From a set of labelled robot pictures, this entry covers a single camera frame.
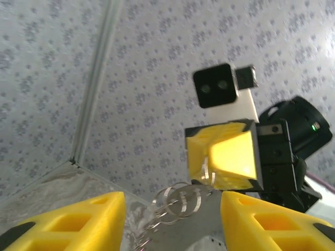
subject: patterned wallpaper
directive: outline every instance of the patterned wallpaper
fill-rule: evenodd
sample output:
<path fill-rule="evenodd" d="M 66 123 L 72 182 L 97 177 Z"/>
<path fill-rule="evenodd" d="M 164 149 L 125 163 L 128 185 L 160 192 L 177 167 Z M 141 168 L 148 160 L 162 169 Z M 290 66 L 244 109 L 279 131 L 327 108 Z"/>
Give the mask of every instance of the patterned wallpaper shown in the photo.
<path fill-rule="evenodd" d="M 258 112 L 302 95 L 335 124 L 334 27 L 334 0 L 126 1 L 83 166 L 147 200 L 186 180 L 183 129 L 208 122 L 192 72 L 221 62 L 256 66 Z M 329 180 L 334 153 L 311 172 Z"/>
<path fill-rule="evenodd" d="M 68 160 L 102 0 L 0 0 L 0 200 Z"/>

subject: metal key ring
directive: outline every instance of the metal key ring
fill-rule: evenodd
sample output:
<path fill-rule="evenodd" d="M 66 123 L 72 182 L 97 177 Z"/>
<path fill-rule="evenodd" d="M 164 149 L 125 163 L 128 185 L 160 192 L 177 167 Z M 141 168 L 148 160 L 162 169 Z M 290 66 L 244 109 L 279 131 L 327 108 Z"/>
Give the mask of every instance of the metal key ring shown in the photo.
<path fill-rule="evenodd" d="M 183 206 L 182 206 L 181 212 L 179 213 L 179 215 L 177 215 L 177 214 L 175 214 L 174 212 L 172 212 L 172 211 L 170 210 L 170 208 L 169 208 L 170 205 L 168 204 L 168 197 L 169 197 L 169 193 L 170 193 L 171 189 L 176 190 L 176 188 L 174 188 L 174 187 L 175 187 L 176 185 L 179 185 L 179 184 L 190 185 L 189 183 L 187 183 L 187 182 L 183 182 L 183 181 L 182 181 L 182 182 L 177 182 L 177 183 L 175 183 L 173 186 L 168 187 L 168 188 L 165 190 L 164 195 L 163 195 L 163 204 L 164 204 L 164 206 L 165 206 L 166 211 L 169 212 L 169 214 L 175 215 L 175 216 L 177 216 L 177 217 L 180 217 L 181 214 L 183 214 L 184 212 L 186 212 L 186 209 L 187 209 L 187 201 L 186 201 L 186 199 L 185 199 L 185 200 L 182 200 L 182 204 L 183 204 Z"/>
<path fill-rule="evenodd" d="M 148 230 L 154 229 L 155 227 L 158 227 L 159 224 L 160 222 L 157 222 L 155 224 L 152 224 L 152 222 L 150 222 L 150 224 L 146 224 L 145 227 L 143 227 L 143 230 L 148 231 Z"/>
<path fill-rule="evenodd" d="M 165 211 L 162 212 L 161 214 L 158 214 L 158 215 L 156 214 L 155 215 L 156 216 L 155 219 L 157 221 L 159 221 L 160 223 L 162 223 L 164 225 L 172 225 L 173 223 L 177 222 L 180 219 L 180 218 L 176 218 L 176 219 L 174 219 L 172 221 L 163 221 L 161 218 L 168 214 L 168 212 L 166 211 L 166 209 L 167 209 L 167 207 L 165 207 L 165 206 L 159 209 L 158 212 L 163 211 L 163 210 L 165 210 Z"/>
<path fill-rule="evenodd" d="M 138 244 L 135 248 L 134 248 L 134 250 L 140 250 L 140 251 L 143 251 L 144 250 L 144 246 L 148 243 L 148 242 L 150 242 L 151 241 L 151 239 L 147 239 L 145 242 L 143 242 L 143 243 L 141 243 L 141 244 Z"/>
<path fill-rule="evenodd" d="M 189 217 L 189 216 L 191 216 L 192 214 L 196 213 L 199 210 L 199 208 L 201 206 L 201 202 L 202 202 L 200 189 L 196 188 L 196 189 L 193 190 L 193 192 L 197 195 L 197 203 L 196 203 L 196 205 L 195 205 L 195 207 L 194 207 L 194 209 L 193 209 L 193 211 L 191 213 L 184 214 L 184 215 L 180 216 L 180 218 Z"/>
<path fill-rule="evenodd" d="M 174 190 L 175 190 L 175 188 L 173 188 L 173 187 L 163 188 L 162 190 L 160 190 L 158 193 L 156 193 L 155 197 L 153 198 L 153 200 L 152 200 L 152 202 L 151 202 L 151 205 L 150 205 L 151 208 L 153 208 L 153 207 L 157 204 L 158 196 L 159 196 L 162 192 L 165 192 L 165 191 L 168 190 L 168 189 L 169 189 L 169 191 L 170 191 L 171 189 L 174 189 Z"/>
<path fill-rule="evenodd" d="M 206 185 L 208 185 L 208 181 L 209 181 L 208 156 L 205 157 L 201 169 L 202 169 L 202 172 L 203 172 L 203 175 L 201 176 L 201 180 L 204 181 L 204 183 Z M 215 179 L 216 179 L 216 174 L 215 173 L 211 173 L 211 181 L 210 181 L 210 186 L 211 187 L 214 186 Z"/>
<path fill-rule="evenodd" d="M 175 204 L 176 202 L 178 202 L 178 200 L 171 201 L 167 206 L 163 205 L 161 208 L 154 211 L 155 219 L 165 216 L 168 213 L 167 209 L 169 208 L 169 206 Z"/>

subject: silver chain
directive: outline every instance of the silver chain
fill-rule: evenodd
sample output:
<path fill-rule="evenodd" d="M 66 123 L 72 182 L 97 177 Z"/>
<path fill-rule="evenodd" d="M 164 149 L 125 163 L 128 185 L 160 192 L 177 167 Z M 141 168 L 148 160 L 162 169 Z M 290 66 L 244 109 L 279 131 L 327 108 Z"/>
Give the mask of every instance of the silver chain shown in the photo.
<path fill-rule="evenodd" d="M 204 162 L 202 164 L 202 183 L 204 185 L 208 185 L 209 189 L 209 195 L 211 194 L 212 190 L 213 190 L 213 186 L 215 183 L 215 173 L 211 174 L 211 178 L 209 178 L 209 172 L 208 172 L 208 157 L 205 157 Z M 181 191 L 179 193 L 179 199 L 174 199 L 174 200 L 169 200 L 169 195 L 170 192 L 172 190 L 176 190 L 176 186 L 177 185 L 184 185 L 184 186 L 189 186 L 191 184 L 187 183 L 187 182 L 177 182 L 174 185 L 168 187 L 168 188 L 164 188 L 162 190 L 160 190 L 159 192 L 157 192 L 157 194 L 155 195 L 154 199 L 152 200 L 151 203 L 151 208 L 153 209 L 158 201 L 158 198 L 161 194 L 163 194 L 163 206 L 161 206 L 160 208 L 153 210 L 153 218 L 151 220 L 149 220 L 149 222 L 147 224 L 145 224 L 143 226 L 143 228 L 141 229 L 141 233 L 140 235 L 136 238 L 137 241 L 137 245 L 136 247 L 133 249 L 133 251 L 144 251 L 145 250 L 145 246 L 148 245 L 148 243 L 150 243 L 152 241 L 152 239 L 147 238 L 147 234 L 148 232 L 152 232 L 152 233 L 156 233 L 159 230 L 159 225 L 164 224 L 164 225 L 172 225 L 175 222 L 184 219 L 186 217 L 189 217 L 191 215 L 193 215 L 194 213 L 196 213 L 202 203 L 202 197 L 200 194 L 200 189 L 199 188 L 195 188 L 193 190 L 193 193 L 195 193 L 195 195 L 197 196 L 197 202 L 196 205 L 194 206 L 194 209 L 186 214 L 186 210 L 187 210 L 187 200 L 186 200 L 186 193 Z M 181 202 L 182 207 L 179 213 L 175 213 L 170 209 L 170 206 L 172 206 L 173 204 L 177 203 L 177 202 Z M 174 218 L 170 221 L 164 221 L 163 217 L 166 215 L 172 215 Z"/>

